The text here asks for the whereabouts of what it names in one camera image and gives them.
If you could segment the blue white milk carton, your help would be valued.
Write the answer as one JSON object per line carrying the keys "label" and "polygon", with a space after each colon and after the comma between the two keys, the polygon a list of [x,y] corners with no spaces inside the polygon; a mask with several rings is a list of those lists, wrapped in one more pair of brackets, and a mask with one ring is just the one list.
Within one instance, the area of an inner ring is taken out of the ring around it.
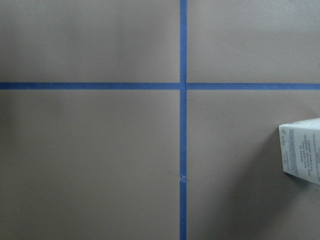
{"label": "blue white milk carton", "polygon": [[283,172],[320,184],[320,119],[278,127]]}

